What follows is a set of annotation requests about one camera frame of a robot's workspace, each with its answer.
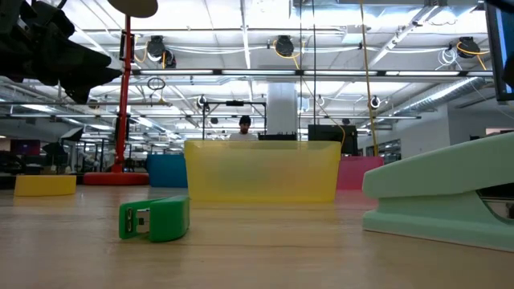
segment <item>computer monitor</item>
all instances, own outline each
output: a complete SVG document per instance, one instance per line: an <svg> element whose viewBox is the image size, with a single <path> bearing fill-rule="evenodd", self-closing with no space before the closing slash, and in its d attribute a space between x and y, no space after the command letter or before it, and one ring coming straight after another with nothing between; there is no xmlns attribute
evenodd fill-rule
<svg viewBox="0 0 514 289"><path fill-rule="evenodd" d="M357 128L355 125L341 125L345 130L345 142L341 147L341 154L349 154L352 156L359 155L357 147ZM332 140L343 141L343 132L338 125L321 125L310 124L308 126L308 139L309 140Z"/></svg>
<svg viewBox="0 0 514 289"><path fill-rule="evenodd" d="M485 9L496 100L514 100L512 81L505 81L514 77L512 65L512 61L514 61L514 37L512 37L514 15L489 4L485 6Z"/></svg>
<svg viewBox="0 0 514 289"><path fill-rule="evenodd" d="M10 140L10 152L22 156L38 156L41 150L39 140Z"/></svg>

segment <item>light fixture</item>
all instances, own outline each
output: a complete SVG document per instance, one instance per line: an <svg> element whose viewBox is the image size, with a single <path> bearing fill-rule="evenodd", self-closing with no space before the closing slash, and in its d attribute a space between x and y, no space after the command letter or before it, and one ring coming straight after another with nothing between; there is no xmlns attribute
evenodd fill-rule
<svg viewBox="0 0 514 289"><path fill-rule="evenodd" d="M492 71L469 71L467 76L492 76Z"/></svg>
<svg viewBox="0 0 514 289"><path fill-rule="evenodd" d="M377 71L370 71L370 76L377 75ZM313 70L304 71L305 75L314 75ZM316 75L340 75L340 76L359 76L366 75L366 71L332 71L332 70L316 70Z"/></svg>
<svg viewBox="0 0 514 289"><path fill-rule="evenodd" d="M40 112L53 112L54 110L49 108L48 106L39 105L39 104L24 104L22 105L24 108L34 109Z"/></svg>
<svg viewBox="0 0 514 289"><path fill-rule="evenodd" d="M95 115L55 115L57 117L81 117L81 118L95 118Z"/></svg>
<svg viewBox="0 0 514 289"><path fill-rule="evenodd" d="M386 76L457 76L461 71L387 71Z"/></svg>
<svg viewBox="0 0 514 289"><path fill-rule="evenodd" d="M89 125L92 128L101 129L101 130L112 130L110 126L103 125L103 124L90 124Z"/></svg>
<svg viewBox="0 0 514 289"><path fill-rule="evenodd" d="M144 117L138 117L138 118L135 118L134 120L140 124L143 124L146 127L149 127L149 128L153 127L153 123L150 120L145 119Z"/></svg>
<svg viewBox="0 0 514 289"><path fill-rule="evenodd" d="M371 101L369 102L369 106L371 107L371 109L377 109L379 106L380 106L380 99L378 98L378 96L373 96L373 98L371 99Z"/></svg>
<svg viewBox="0 0 514 289"><path fill-rule="evenodd" d="M212 70L193 70L193 69L165 69L165 70L157 70L157 69L140 69L134 70L133 74L140 75L211 75L213 74Z"/></svg>
<svg viewBox="0 0 514 289"><path fill-rule="evenodd" d="M295 73L294 70L222 70L223 75L294 75Z"/></svg>
<svg viewBox="0 0 514 289"><path fill-rule="evenodd" d="M80 121L69 119L69 118L65 118L65 120L67 120L68 122L70 122L72 124L78 124L78 125L82 125L83 124Z"/></svg>

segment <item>yellow round base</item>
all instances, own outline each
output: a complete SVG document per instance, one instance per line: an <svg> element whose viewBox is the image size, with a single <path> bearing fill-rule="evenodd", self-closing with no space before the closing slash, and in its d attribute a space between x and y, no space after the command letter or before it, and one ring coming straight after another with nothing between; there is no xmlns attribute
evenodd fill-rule
<svg viewBox="0 0 514 289"><path fill-rule="evenodd" d="M74 194L76 176L17 176L17 197L63 196Z"/></svg>

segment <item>blue bin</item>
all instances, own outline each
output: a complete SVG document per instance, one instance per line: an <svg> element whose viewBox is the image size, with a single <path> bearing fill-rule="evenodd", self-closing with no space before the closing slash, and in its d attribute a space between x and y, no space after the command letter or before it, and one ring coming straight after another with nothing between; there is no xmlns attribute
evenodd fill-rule
<svg viewBox="0 0 514 289"><path fill-rule="evenodd" d="M150 155L146 166L152 187L187 188L186 159L183 154Z"/></svg>

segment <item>fluorescent light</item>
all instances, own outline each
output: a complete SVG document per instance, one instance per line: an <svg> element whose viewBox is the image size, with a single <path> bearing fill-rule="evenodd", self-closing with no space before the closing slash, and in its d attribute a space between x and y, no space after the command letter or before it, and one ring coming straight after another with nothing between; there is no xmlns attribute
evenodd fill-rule
<svg viewBox="0 0 514 289"><path fill-rule="evenodd" d="M34 109L40 112L53 112L54 110L49 108L48 106L39 105L39 104L24 104L22 105L24 108Z"/></svg>
<svg viewBox="0 0 514 289"><path fill-rule="evenodd" d="M24 117L24 118L50 118L51 115L43 115L43 114L12 114L8 115L11 117Z"/></svg>
<svg viewBox="0 0 514 289"><path fill-rule="evenodd" d="M110 126L103 125L103 124L90 124L89 126L91 126L92 128L102 129L102 130L111 130L112 129Z"/></svg>
<svg viewBox="0 0 514 289"><path fill-rule="evenodd" d="M95 115L55 115L57 117L81 117L81 118L94 118Z"/></svg>
<svg viewBox="0 0 514 289"><path fill-rule="evenodd" d="M314 71L305 71L305 75L314 75ZM370 71L369 75L375 76L377 74L376 71ZM328 70L319 70L316 71L316 75L366 75L366 71L328 71Z"/></svg>
<svg viewBox="0 0 514 289"><path fill-rule="evenodd" d="M460 71L387 71L387 76L456 76Z"/></svg>
<svg viewBox="0 0 514 289"><path fill-rule="evenodd" d="M222 70L223 75L294 75L293 70Z"/></svg>
<svg viewBox="0 0 514 289"><path fill-rule="evenodd" d="M467 76L492 76L492 71L469 71Z"/></svg>
<svg viewBox="0 0 514 289"><path fill-rule="evenodd" d="M211 75L213 74L212 70L193 70L193 69L162 69L162 70L153 70L153 69L141 69L139 71L134 71L134 74L139 73L140 75Z"/></svg>
<svg viewBox="0 0 514 289"><path fill-rule="evenodd" d="M72 124L82 124L80 121L77 121L77 120L72 120L72 119L68 119L68 118L65 120L71 122Z"/></svg>
<svg viewBox="0 0 514 289"><path fill-rule="evenodd" d="M139 117L134 120L139 122L140 124L143 124L144 126L149 127L149 128L153 127L152 122L150 120L145 119L144 117Z"/></svg>

